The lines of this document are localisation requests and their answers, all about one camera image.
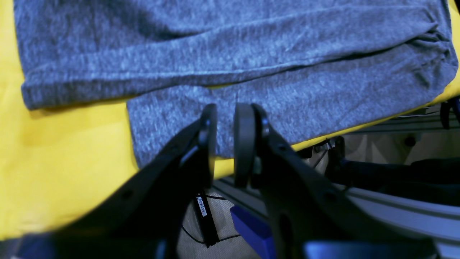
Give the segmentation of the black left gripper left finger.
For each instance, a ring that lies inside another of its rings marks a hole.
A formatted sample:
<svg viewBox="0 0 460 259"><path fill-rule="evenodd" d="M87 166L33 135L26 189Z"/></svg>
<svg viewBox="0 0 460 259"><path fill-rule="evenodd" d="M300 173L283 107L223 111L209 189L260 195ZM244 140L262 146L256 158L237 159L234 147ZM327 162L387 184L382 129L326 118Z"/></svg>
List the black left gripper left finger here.
<svg viewBox="0 0 460 259"><path fill-rule="evenodd" d="M189 203L212 185L217 107L208 104L107 200L55 231L21 238L13 259L175 259Z"/></svg>

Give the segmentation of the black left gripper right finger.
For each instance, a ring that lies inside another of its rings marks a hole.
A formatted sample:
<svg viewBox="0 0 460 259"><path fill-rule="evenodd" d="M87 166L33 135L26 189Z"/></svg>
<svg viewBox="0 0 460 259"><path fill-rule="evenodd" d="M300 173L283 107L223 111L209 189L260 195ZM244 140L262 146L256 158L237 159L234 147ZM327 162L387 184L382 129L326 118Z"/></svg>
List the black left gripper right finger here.
<svg viewBox="0 0 460 259"><path fill-rule="evenodd" d="M399 234L309 167L257 104L237 103L236 187L259 190L280 259L431 259L430 238Z"/></svg>

